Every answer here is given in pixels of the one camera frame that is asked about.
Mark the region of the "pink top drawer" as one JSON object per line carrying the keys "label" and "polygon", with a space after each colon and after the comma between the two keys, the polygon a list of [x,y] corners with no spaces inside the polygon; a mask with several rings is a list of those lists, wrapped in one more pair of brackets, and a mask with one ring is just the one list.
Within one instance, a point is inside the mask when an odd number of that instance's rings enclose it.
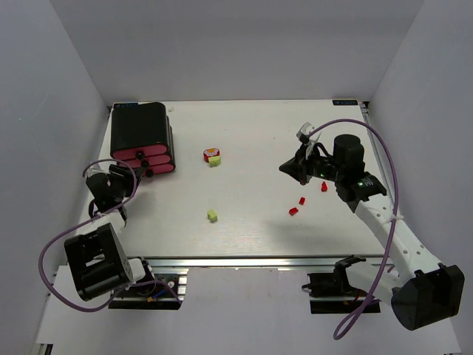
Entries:
{"label": "pink top drawer", "polygon": [[111,152],[111,156],[117,160],[133,160],[137,159],[137,153],[140,153],[143,157],[152,155],[161,155],[167,153],[169,148],[167,145],[157,144],[151,146],[142,146],[129,149],[121,149]]}

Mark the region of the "black drawer cabinet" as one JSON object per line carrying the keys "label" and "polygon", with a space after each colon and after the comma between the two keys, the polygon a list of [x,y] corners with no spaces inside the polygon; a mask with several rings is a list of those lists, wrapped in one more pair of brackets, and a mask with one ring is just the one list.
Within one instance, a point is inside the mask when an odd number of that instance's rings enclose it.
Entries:
{"label": "black drawer cabinet", "polygon": [[[165,154],[172,156],[170,163],[176,168],[173,130],[164,104],[115,103],[110,114],[110,155],[116,150],[163,144],[169,148]],[[137,159],[143,158],[137,153]]]}

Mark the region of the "red flower printed lego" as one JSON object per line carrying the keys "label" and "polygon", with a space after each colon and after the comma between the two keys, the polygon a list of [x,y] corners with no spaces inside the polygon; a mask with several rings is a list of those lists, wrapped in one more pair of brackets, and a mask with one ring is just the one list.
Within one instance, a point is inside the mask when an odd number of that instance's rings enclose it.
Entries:
{"label": "red flower printed lego", "polygon": [[218,148],[206,149],[203,152],[203,158],[205,162],[208,162],[210,158],[220,156],[220,150]]}

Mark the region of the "light green curved lego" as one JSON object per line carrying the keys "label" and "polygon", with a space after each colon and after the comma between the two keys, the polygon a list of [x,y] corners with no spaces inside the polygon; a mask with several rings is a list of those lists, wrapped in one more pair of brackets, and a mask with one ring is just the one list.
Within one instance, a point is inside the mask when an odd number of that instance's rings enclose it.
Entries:
{"label": "light green curved lego", "polygon": [[216,155],[208,159],[208,164],[210,167],[216,167],[221,164],[221,161],[222,161],[221,157],[219,155]]}

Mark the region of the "light green small lego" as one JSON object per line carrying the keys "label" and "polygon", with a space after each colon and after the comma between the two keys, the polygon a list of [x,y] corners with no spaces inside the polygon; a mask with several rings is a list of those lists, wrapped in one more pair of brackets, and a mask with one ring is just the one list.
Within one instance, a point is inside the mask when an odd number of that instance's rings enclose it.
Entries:
{"label": "light green small lego", "polygon": [[207,211],[207,218],[211,223],[214,223],[218,220],[217,213],[213,209],[209,209]]}

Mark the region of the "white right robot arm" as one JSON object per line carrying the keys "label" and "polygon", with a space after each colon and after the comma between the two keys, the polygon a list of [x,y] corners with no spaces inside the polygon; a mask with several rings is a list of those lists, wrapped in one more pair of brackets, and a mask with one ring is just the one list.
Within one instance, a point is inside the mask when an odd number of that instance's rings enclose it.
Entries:
{"label": "white right robot arm", "polygon": [[311,178],[332,181],[340,199],[348,205],[384,247],[384,266],[375,267],[366,258],[339,260],[330,281],[307,284],[312,296],[337,288],[343,295],[366,294],[365,302],[380,300],[391,306],[395,317],[410,331],[458,314],[465,277],[458,266],[443,264],[428,251],[402,217],[392,212],[387,190],[365,169],[364,147],[354,135],[335,138],[333,152],[306,134],[298,136],[300,148],[279,169],[305,185]]}

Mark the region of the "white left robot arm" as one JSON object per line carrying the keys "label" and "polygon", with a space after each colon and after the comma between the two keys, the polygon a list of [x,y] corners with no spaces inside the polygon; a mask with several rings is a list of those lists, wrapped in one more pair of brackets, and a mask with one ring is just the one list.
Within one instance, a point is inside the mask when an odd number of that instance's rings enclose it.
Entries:
{"label": "white left robot arm", "polygon": [[75,288],[84,301],[154,279],[149,263],[141,257],[129,259],[118,238],[127,221],[121,203],[132,196],[145,173],[145,168],[111,165],[108,172],[93,169],[86,175],[93,196],[89,216],[97,220],[64,241]]}

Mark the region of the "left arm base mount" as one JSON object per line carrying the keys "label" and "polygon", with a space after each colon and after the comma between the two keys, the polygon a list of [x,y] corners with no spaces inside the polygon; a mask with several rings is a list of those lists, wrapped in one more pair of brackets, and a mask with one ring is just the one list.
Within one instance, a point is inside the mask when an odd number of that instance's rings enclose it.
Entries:
{"label": "left arm base mount", "polygon": [[187,271],[162,267],[155,261],[141,259],[145,277],[130,289],[120,292],[109,309],[141,311],[177,311],[186,295]]}

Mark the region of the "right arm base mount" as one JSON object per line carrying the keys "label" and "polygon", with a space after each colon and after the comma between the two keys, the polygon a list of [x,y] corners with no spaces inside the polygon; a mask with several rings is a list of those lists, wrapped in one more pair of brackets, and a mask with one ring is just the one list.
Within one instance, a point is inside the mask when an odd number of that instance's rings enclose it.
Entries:
{"label": "right arm base mount", "polygon": [[307,280],[301,286],[307,293],[312,315],[348,315],[364,301],[367,293],[348,286],[336,270],[342,257],[317,257],[309,259]]}

